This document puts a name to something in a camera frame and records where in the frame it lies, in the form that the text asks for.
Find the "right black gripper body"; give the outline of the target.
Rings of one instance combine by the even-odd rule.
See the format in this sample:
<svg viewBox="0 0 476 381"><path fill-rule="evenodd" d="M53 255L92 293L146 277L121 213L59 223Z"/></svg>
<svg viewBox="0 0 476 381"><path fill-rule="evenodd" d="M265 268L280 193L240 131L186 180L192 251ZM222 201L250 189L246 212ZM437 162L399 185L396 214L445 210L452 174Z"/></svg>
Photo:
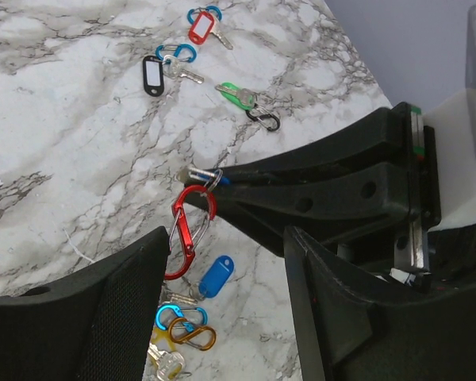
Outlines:
<svg viewBox="0 0 476 381"><path fill-rule="evenodd" d="M432 232L441 221L436 136L419 110L403 110L416 171L415 214L395 228L339 244L339 258L421 293L476 283L476 224Z"/></svg>

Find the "red S carabiner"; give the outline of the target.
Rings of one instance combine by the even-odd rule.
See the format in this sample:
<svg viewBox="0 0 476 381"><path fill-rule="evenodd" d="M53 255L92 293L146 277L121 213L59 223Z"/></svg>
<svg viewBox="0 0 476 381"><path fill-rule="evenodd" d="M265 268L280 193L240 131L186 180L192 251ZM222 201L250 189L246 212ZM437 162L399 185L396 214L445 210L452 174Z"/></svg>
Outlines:
<svg viewBox="0 0 476 381"><path fill-rule="evenodd" d="M206 200L207 203L205 219L203 220L202 225L194 233L192 233L190 230L190 225L184 210L186 198L191 194L199 194ZM190 185L179 194L178 198L171 207L171 212L174 217L174 222L169 233L169 244L171 244L174 233L177 231L183 254L183 262L177 271L171 273L166 271L164 279L168 281L181 278L189 270L190 265L195 259L195 249L198 243L205 235L206 230L209 228L209 223L217 215L217 201L212 192L206 187L202 185Z"/></svg>

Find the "red key tag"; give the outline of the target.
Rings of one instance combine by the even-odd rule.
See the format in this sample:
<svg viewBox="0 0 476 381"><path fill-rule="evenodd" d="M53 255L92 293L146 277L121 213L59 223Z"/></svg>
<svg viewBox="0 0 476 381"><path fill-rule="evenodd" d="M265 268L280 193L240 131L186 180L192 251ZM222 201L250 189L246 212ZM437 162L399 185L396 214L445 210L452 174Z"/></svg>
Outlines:
<svg viewBox="0 0 476 381"><path fill-rule="evenodd" d="M188 37L195 44L204 44L210 34L215 20L213 15L207 11L202 11L192 24Z"/></svg>

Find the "black key tag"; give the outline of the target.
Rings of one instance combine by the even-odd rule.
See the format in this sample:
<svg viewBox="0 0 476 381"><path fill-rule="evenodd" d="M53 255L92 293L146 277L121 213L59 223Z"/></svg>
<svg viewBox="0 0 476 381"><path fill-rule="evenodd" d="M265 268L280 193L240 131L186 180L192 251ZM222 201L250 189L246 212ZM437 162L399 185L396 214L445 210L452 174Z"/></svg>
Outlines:
<svg viewBox="0 0 476 381"><path fill-rule="evenodd" d="M164 92L163 62L155 56L145 56L142 61L144 91L159 97Z"/></svg>

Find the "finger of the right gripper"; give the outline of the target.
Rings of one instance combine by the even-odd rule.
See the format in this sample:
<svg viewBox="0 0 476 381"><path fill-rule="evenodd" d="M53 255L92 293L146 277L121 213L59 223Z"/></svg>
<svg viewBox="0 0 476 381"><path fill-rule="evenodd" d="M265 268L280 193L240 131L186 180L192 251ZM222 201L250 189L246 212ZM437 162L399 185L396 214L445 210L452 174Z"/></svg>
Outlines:
<svg viewBox="0 0 476 381"><path fill-rule="evenodd" d="M336 179L293 185L218 185L217 216L276 256L293 226L335 249L406 223L415 210L416 172L381 162Z"/></svg>
<svg viewBox="0 0 476 381"><path fill-rule="evenodd" d="M411 113L407 102L380 107L348 127L299 148L265 159L224 167L234 186L293 185L336 179L381 162L395 163L405 154Z"/></svg>

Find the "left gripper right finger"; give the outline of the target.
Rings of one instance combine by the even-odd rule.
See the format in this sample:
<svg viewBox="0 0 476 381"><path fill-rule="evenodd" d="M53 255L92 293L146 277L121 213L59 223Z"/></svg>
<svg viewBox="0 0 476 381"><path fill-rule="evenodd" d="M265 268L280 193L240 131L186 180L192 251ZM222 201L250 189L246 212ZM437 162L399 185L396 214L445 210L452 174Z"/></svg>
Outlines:
<svg viewBox="0 0 476 381"><path fill-rule="evenodd" d="M283 244L303 379L476 380L476 283L421 294L298 227Z"/></svg>

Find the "yellow key tag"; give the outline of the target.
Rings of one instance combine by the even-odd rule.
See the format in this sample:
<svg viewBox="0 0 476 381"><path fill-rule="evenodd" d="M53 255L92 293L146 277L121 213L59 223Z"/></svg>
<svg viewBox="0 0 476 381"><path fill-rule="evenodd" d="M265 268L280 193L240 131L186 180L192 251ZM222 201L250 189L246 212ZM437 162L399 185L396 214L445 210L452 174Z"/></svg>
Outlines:
<svg viewBox="0 0 476 381"><path fill-rule="evenodd" d="M162 349L167 349L170 352L176 350L175 343L171 341L169 333L166 330L162 330L157 326L155 326L152 331L150 342L152 344L160 345Z"/></svg>

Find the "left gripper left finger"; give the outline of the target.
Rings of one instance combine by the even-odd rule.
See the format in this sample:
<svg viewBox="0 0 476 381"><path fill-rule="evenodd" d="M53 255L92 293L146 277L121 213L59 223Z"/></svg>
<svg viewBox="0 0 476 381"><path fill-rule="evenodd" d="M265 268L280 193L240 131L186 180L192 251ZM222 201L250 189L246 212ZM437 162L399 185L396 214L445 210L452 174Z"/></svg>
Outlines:
<svg viewBox="0 0 476 381"><path fill-rule="evenodd" d="M105 259L0 297L0 380L140 380L169 255L164 227Z"/></svg>

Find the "black S carabiner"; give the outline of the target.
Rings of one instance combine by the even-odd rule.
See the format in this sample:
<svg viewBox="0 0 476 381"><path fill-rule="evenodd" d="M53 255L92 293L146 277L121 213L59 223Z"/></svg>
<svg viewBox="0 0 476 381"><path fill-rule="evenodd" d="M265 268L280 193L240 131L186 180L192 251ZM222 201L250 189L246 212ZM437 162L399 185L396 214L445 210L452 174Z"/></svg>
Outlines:
<svg viewBox="0 0 476 381"><path fill-rule="evenodd" d="M259 104L256 104L249 110L246 110L245 113L250 120L259 123L268 132L278 131L281 127L279 117Z"/></svg>

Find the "green key tag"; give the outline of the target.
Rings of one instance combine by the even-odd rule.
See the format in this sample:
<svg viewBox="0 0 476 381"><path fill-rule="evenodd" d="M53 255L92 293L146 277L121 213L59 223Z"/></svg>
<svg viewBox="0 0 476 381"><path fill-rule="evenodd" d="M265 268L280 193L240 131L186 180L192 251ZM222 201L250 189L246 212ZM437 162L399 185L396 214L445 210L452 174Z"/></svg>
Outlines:
<svg viewBox="0 0 476 381"><path fill-rule="evenodd" d="M251 106L247 103L243 104L239 98L237 97L237 92L240 89L239 87L235 86L232 83L224 82L221 84L217 84L215 89L221 93L221 95L228 99L231 103L235 104L236 106L240 107L242 110L249 110Z"/></svg>

